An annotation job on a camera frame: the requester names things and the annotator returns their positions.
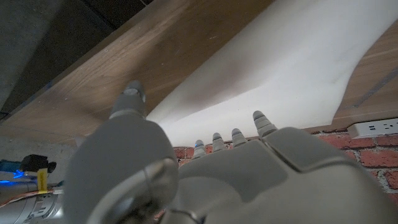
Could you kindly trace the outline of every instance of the gray robotic hand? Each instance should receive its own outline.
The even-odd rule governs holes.
[[[355,161],[295,128],[253,114],[258,140],[202,141],[178,169],[163,130],[145,120],[138,82],[80,146],[65,179],[69,223],[397,223],[394,204]],[[159,221],[153,216],[166,211]]]

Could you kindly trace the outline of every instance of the cable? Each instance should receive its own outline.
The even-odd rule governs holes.
[[[47,191],[47,193],[53,193],[53,192],[54,192],[53,189],[49,189],[49,190]],[[1,204],[0,204],[0,208],[3,208],[4,206],[6,206],[6,205],[8,205],[8,204],[10,204],[10,203],[12,203],[12,202],[16,202],[16,201],[19,201],[19,200],[22,200],[22,199],[25,199],[25,198],[28,198],[28,197],[36,196],[36,195],[38,195],[38,194],[39,194],[39,191],[36,190],[36,191],[26,192],[26,193],[17,195],[17,196],[15,196],[15,197],[12,197],[12,198],[6,200],[5,202],[1,203]]]

